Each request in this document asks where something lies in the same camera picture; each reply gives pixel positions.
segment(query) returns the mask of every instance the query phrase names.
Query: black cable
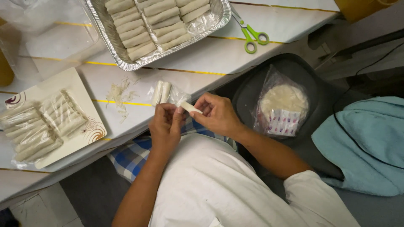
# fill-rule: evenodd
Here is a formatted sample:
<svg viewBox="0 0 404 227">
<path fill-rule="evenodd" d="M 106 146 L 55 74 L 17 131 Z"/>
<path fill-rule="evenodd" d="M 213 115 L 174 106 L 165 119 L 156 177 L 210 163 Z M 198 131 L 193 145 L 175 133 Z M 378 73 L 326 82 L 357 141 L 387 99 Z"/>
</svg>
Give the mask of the black cable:
<svg viewBox="0 0 404 227">
<path fill-rule="evenodd" d="M 381 60 L 383 60 L 384 58 L 386 58 L 388 55 L 390 55 L 393 51 L 395 51 L 397 48 L 399 48 L 399 47 L 402 46 L 402 45 L 404 45 L 404 42 L 401 43 L 401 44 L 399 44 L 399 45 L 396 46 L 395 48 L 393 48 L 391 51 L 389 51 L 387 54 L 385 54 L 385 55 L 384 55 L 382 58 L 380 58 L 379 60 L 375 61 L 374 63 L 372 63 L 372 64 L 370 64 L 370 65 L 368 65 L 368 66 L 366 66 L 366 67 L 364 67 L 364 68 L 361 68 L 360 70 L 358 70 L 358 71 L 356 72 L 355 76 L 357 76 L 357 75 L 360 73 L 360 71 L 362 71 L 362 70 L 364 70 L 364 69 L 366 69 L 366 68 L 368 68 L 368 67 L 370 67 L 370 66 L 372 66 L 372 65 L 374 65 L 374 64 L 376 64 L 376 63 L 378 63 L 378 62 L 380 62 Z M 365 152 L 365 153 L 368 154 L 370 157 L 372 157 L 373 159 L 375 159 L 375 160 L 377 160 L 377 161 L 379 161 L 379 162 L 381 162 L 381 163 L 384 163 L 384 164 L 386 164 L 386 165 L 389 165 L 389 166 L 392 166 L 392 167 L 395 167 L 395 168 L 399 168 L 399 169 L 404 170 L 403 167 L 395 166 L 395 165 L 392 165 L 392 164 L 387 163 L 387 162 L 385 162 L 385 161 L 382 161 L 382 160 L 376 158 L 375 156 L 373 156 L 372 154 L 366 152 L 366 151 L 359 145 L 359 143 L 356 142 L 356 140 L 347 132 L 347 130 L 342 126 L 342 124 L 341 124 L 341 123 L 339 122 L 339 120 L 337 119 L 337 115 L 336 115 L 336 113 L 335 113 L 335 105 L 337 104 L 337 102 L 338 102 L 339 100 L 341 100 L 341 98 L 342 98 L 351 88 L 352 88 L 352 87 L 350 86 L 350 87 L 341 95 L 341 97 L 339 97 L 339 99 L 337 99 L 337 100 L 335 101 L 335 103 L 332 105 L 332 113 L 333 113 L 333 115 L 334 115 L 334 119 L 335 119 L 335 121 L 337 122 L 338 126 L 347 134 L 347 136 L 355 143 L 355 145 L 356 145 L 361 151 Z"/>
</svg>

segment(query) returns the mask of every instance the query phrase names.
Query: scissors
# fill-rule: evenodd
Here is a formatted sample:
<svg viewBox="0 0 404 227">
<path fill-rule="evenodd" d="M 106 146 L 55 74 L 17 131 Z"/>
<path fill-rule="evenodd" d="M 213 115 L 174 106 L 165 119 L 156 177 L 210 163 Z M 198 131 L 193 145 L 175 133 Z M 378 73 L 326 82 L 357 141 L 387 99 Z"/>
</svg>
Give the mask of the scissors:
<svg viewBox="0 0 404 227">
<path fill-rule="evenodd" d="M 248 34 L 247 31 L 249 31 L 253 37 L 257 40 L 257 43 L 260 45 L 267 45 L 269 43 L 269 37 L 268 34 L 266 34 L 265 32 L 256 32 L 254 31 L 250 25 L 246 25 L 246 23 L 243 21 L 243 19 L 241 19 L 241 17 L 239 16 L 239 14 L 237 13 L 237 11 L 234 9 L 234 7 L 230 4 L 231 7 L 231 14 L 233 15 L 234 19 L 237 20 L 237 22 L 240 24 L 241 26 L 241 31 L 243 32 L 243 34 L 245 35 L 247 41 L 244 44 L 244 49 L 246 50 L 247 53 L 249 54 L 253 54 L 257 51 L 257 45 L 255 44 L 254 40 L 251 38 L 251 36 Z M 247 48 L 247 46 L 251 44 L 254 49 L 253 50 L 249 50 Z"/>
</svg>

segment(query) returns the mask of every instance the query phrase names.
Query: hand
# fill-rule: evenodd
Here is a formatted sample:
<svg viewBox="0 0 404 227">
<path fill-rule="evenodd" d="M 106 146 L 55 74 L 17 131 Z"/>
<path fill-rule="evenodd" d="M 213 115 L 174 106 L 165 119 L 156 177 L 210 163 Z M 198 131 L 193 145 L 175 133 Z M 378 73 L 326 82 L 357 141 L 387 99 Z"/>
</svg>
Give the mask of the hand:
<svg viewBox="0 0 404 227">
<path fill-rule="evenodd" d="M 170 157 L 181 139 L 181 126 L 184 125 L 184 109 L 171 103 L 156 105 L 154 117 L 149 123 L 151 134 L 150 153 Z"/>
<path fill-rule="evenodd" d="M 214 133 L 234 139 L 235 133 L 245 127 L 238 119 L 228 98 L 205 93 L 196 101 L 194 107 L 203 114 L 192 111 L 191 117 Z"/>
</svg>

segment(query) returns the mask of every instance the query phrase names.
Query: aluminum foil tray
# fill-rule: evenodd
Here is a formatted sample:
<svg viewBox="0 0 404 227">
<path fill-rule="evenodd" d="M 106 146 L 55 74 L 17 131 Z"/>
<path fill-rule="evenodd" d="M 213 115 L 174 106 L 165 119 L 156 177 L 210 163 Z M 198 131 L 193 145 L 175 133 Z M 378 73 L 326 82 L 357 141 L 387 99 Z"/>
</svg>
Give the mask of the aluminum foil tray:
<svg viewBox="0 0 404 227">
<path fill-rule="evenodd" d="M 105 8 L 106 1 L 107 0 L 85 0 L 85 4 L 90 10 L 91 15 L 96 22 L 96 26 L 108 46 L 117 66 L 126 71 L 137 70 L 146 64 L 174 53 L 175 51 L 181 50 L 182 48 L 185 48 L 205 38 L 212 32 L 224 27 L 231 19 L 231 9 L 228 0 L 210 0 L 210 11 L 186 24 L 188 33 L 192 36 L 192 39 L 164 51 L 161 46 L 157 44 L 157 38 L 152 33 L 150 25 L 147 23 L 145 15 L 142 13 L 143 21 L 145 22 L 151 39 L 157 46 L 157 50 L 136 61 L 132 61 L 119 38 L 111 16 Z"/>
</svg>

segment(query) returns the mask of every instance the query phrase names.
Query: brown swirl design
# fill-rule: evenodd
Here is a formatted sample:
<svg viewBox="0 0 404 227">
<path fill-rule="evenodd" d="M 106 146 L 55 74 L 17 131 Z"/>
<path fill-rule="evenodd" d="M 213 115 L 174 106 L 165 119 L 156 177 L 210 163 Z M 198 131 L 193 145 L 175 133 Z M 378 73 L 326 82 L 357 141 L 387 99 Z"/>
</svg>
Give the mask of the brown swirl design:
<svg viewBox="0 0 404 227">
<path fill-rule="evenodd" d="M 89 118 L 86 127 L 81 131 L 85 133 L 85 138 L 88 139 L 88 144 L 93 143 L 105 136 L 105 128 L 101 122 L 95 121 L 94 118 Z"/>
<path fill-rule="evenodd" d="M 6 105 L 15 105 L 17 103 L 19 103 L 20 101 L 24 102 L 25 100 L 27 100 L 27 97 L 25 96 L 25 92 L 23 93 L 18 93 L 15 96 L 7 99 L 5 101 Z"/>
</svg>

